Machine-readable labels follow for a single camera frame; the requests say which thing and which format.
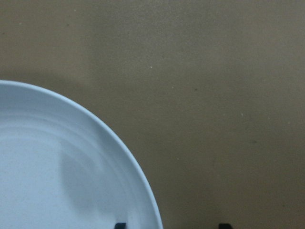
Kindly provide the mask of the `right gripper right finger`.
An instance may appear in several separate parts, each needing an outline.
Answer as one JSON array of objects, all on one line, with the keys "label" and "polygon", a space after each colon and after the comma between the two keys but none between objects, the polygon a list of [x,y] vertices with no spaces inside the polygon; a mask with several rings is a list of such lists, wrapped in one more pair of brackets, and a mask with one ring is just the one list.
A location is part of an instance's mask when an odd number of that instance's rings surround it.
[{"label": "right gripper right finger", "polygon": [[229,223],[220,223],[218,229],[232,229],[232,226]]}]

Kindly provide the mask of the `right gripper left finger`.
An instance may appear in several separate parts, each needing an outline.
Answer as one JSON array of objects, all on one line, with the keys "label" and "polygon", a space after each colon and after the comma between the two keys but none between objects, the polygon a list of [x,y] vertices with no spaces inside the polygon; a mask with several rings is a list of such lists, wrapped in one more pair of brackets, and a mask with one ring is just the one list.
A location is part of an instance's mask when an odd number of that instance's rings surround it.
[{"label": "right gripper left finger", "polygon": [[126,228],[126,223],[123,222],[116,223],[114,226],[114,229],[125,229],[125,228]]}]

